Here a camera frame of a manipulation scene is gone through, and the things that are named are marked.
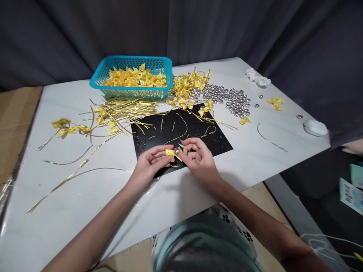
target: bead pile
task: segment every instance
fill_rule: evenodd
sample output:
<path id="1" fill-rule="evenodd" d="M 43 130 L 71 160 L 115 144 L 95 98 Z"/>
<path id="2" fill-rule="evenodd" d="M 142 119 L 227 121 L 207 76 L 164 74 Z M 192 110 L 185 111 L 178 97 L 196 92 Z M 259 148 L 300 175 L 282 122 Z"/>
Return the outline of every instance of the bead pile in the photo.
<path id="1" fill-rule="evenodd" d="M 203 93 L 203 99 L 212 100 L 213 104 L 223 104 L 226 101 L 226 108 L 229 109 L 231 114 L 236 117 L 243 119 L 244 116 L 250 115 L 250 110 L 248 109 L 251 105 L 249 104 L 251 100 L 247 98 L 247 94 L 244 91 L 237 91 L 235 89 L 225 89 L 223 86 L 209 85 L 206 84 L 204 90 L 192 89 L 191 98 L 195 101 Z"/>

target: blue plastic basket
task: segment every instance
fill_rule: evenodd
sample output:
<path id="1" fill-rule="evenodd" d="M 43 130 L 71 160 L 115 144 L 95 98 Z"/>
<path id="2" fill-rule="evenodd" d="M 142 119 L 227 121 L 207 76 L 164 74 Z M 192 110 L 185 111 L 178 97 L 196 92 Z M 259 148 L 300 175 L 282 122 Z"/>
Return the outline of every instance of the blue plastic basket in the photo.
<path id="1" fill-rule="evenodd" d="M 129 68 L 139 68 L 145 63 L 145 69 L 150 69 L 151 74 L 163 73 L 166 75 L 167 87 L 164 88 L 146 88 L 146 87 L 111 87 L 102 86 L 102 82 L 106 82 L 109 78 L 109 70 L 113 70 L 113 66 L 117 69 L 125 70 Z M 90 86 L 101 90 L 106 97 L 145 97 L 152 99 L 164 99 L 168 91 L 173 86 L 173 70 L 171 59 L 167 57 L 143 57 L 143 56 L 108 56 L 105 57 L 98 65 L 95 73 L 90 80 Z"/>

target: left hand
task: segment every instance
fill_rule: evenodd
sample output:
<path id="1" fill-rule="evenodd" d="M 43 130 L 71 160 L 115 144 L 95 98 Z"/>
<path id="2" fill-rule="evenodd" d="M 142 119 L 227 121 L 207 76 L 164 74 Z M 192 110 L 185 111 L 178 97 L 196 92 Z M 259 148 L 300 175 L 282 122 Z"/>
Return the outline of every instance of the left hand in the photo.
<path id="1" fill-rule="evenodd" d="M 158 145 L 142 153 L 127 184 L 140 192 L 145 191 L 156 172 L 175 162 L 172 156 L 165 155 L 165 149 L 173 148 L 173 145 Z"/>

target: book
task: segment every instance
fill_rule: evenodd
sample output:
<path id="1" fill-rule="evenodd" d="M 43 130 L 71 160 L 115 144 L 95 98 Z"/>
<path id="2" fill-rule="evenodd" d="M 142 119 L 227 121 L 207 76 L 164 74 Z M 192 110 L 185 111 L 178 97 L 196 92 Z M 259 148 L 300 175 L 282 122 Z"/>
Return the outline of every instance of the book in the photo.
<path id="1" fill-rule="evenodd" d="M 363 167 L 355 164 L 350 165 L 351 181 L 355 187 L 363 189 Z"/>
<path id="2" fill-rule="evenodd" d="M 363 215 L 363 192 L 361 190 L 340 178 L 339 192 L 341 202 Z"/>

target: basket rim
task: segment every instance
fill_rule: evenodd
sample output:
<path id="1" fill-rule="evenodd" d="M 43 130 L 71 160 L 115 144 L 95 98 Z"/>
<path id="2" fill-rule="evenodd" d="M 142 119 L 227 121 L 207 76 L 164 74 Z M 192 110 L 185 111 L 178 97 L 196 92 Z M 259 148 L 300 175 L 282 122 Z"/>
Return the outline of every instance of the basket rim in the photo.
<path id="1" fill-rule="evenodd" d="M 170 70 L 171 70 L 171 80 L 170 83 L 168 84 L 168 86 L 166 87 L 120 87 L 120 86 L 99 86 L 95 84 L 96 81 L 96 75 L 100 72 L 100 70 L 103 68 L 103 65 L 105 63 L 105 61 L 108 58 L 114 58 L 114 57 L 123 57 L 123 58 L 127 58 L 127 59 L 131 59 L 131 58 L 139 58 L 139 59 L 164 59 L 166 60 L 166 62 L 164 62 L 164 66 L 169 66 Z M 111 56 L 107 56 L 104 57 L 101 62 L 99 63 L 96 71 L 94 72 L 93 76 L 90 79 L 90 86 L 94 89 L 99 89 L 99 90 L 138 90 L 138 91 L 149 91 L 149 90 L 155 90 L 155 91 L 166 91 L 169 90 L 173 87 L 173 73 L 172 73 L 172 61 L 171 59 L 169 59 L 168 57 L 157 57 L 157 56 L 126 56 L 126 55 L 111 55 Z"/>

